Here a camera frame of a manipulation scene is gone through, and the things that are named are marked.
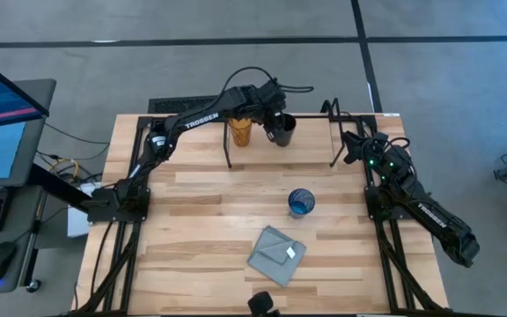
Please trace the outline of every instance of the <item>gray towel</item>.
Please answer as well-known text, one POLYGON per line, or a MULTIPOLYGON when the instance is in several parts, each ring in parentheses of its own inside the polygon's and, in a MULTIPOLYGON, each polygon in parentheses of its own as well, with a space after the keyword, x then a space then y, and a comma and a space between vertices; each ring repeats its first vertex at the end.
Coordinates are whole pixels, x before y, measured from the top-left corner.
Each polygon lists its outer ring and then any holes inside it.
POLYGON ((282 287, 286 287, 305 251, 305 245, 268 225, 263 229, 247 263, 282 287), (289 248, 295 253, 292 259, 287 252, 289 248))

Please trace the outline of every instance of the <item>glass cup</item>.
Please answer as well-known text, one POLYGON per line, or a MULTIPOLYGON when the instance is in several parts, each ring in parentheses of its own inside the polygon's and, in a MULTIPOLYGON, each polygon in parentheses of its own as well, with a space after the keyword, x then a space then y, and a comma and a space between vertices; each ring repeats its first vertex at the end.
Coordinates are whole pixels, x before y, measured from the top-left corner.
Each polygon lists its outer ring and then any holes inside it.
POLYGON ((304 188, 295 189, 289 195, 289 215, 295 219, 306 216, 314 209, 316 199, 314 195, 304 188))
POLYGON ((252 135, 251 119, 230 119, 228 125, 236 146, 244 147, 250 144, 250 136, 252 135))

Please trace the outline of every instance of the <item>orange cup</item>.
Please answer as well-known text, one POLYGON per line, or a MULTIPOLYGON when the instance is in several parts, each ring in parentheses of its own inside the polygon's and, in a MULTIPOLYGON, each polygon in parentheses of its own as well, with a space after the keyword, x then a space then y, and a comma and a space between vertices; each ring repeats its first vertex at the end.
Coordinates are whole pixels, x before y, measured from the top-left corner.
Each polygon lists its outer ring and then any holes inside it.
POLYGON ((250 136, 252 135, 251 119, 230 119, 228 125, 230 126, 230 132, 236 146, 244 147, 250 144, 250 136))

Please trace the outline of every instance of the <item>blue glass cup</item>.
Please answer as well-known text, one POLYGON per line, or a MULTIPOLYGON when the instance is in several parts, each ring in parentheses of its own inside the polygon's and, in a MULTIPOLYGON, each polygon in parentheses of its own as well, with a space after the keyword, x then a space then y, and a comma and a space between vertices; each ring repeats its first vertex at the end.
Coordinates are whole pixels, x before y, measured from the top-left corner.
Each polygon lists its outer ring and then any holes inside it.
POLYGON ((295 189, 289 195, 289 215, 300 219, 311 212, 315 204, 316 199, 310 191, 303 188, 295 189))

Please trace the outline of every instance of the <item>wooden table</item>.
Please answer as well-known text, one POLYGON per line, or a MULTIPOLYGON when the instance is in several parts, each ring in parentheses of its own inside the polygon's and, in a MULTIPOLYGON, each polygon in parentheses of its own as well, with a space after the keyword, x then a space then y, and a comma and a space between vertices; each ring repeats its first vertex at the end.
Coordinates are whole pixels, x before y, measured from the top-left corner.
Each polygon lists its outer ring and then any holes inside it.
MULTIPOLYGON (((117 116, 105 184, 127 174, 137 118, 117 116)), ((377 122, 390 137, 404 135, 399 116, 377 114, 377 122)), ((355 131, 355 124, 343 126, 355 131)), ((257 291, 269 291, 282 313, 389 311, 375 228, 364 202, 362 163, 328 165, 341 146, 337 123, 298 120, 294 143, 285 149, 258 130, 253 128, 250 144, 259 149, 255 154, 231 148, 232 169, 224 160, 222 123, 209 123, 183 134, 169 162, 151 174, 150 213, 140 235, 129 314, 249 313, 246 302, 257 291), (316 197, 314 211, 303 219, 288 216, 287 197, 295 188, 308 188, 316 197), (267 225, 307 246, 287 288, 246 264, 267 225)), ((82 304, 106 227, 94 225, 89 233, 77 281, 82 304)), ((400 230, 410 271, 447 306, 430 234, 413 220, 400 221, 400 230)), ((116 225, 107 237, 97 285, 110 267, 115 233, 116 225)), ((394 267, 393 273, 404 306, 394 267)), ((123 277, 124 272, 113 307, 120 304, 123 277)))

